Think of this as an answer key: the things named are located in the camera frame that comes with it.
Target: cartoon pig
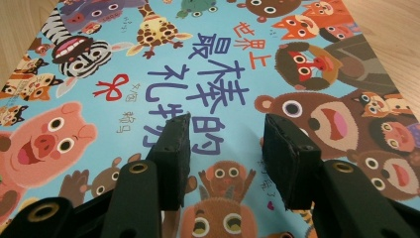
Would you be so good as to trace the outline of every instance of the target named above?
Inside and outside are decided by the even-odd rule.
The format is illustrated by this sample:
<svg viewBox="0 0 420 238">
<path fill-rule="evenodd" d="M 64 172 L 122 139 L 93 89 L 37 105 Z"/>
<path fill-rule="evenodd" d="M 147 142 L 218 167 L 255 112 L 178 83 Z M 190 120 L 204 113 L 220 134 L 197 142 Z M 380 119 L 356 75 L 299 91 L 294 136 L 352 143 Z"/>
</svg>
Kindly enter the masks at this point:
<svg viewBox="0 0 420 238">
<path fill-rule="evenodd" d="M 40 114 L 12 133 L 0 132 L 0 224 L 29 188 L 73 166 L 96 134 L 96 127 L 82 118 L 78 102 Z"/>
</svg>

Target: wooden surface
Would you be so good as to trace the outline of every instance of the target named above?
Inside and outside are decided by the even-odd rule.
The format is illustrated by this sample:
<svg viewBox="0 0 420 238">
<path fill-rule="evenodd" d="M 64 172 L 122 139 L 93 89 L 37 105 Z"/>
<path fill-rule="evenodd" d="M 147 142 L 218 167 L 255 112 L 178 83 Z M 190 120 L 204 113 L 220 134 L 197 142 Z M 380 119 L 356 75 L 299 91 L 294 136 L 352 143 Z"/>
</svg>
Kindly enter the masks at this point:
<svg viewBox="0 0 420 238">
<path fill-rule="evenodd" d="M 343 1 L 420 119 L 418 0 Z M 57 0 L 1 0 L 0 85 L 7 80 L 56 3 Z"/>
</svg>

